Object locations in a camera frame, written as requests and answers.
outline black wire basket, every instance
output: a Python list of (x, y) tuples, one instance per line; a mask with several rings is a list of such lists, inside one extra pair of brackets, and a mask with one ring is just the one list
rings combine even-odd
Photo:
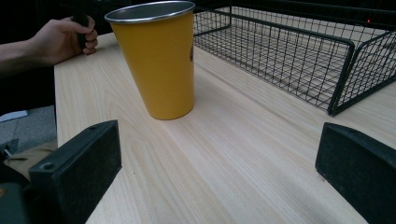
[(194, 44), (335, 116), (396, 79), (396, 11), (194, 1)]

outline light wood tabletop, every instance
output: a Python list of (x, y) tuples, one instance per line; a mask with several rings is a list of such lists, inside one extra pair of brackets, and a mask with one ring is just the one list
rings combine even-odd
[(117, 119), (122, 169), (88, 223), (365, 223), (315, 169), (324, 122), (396, 148), (396, 83), (335, 118), (195, 48), (195, 106), (153, 119), (113, 34), (55, 66), (59, 145)]

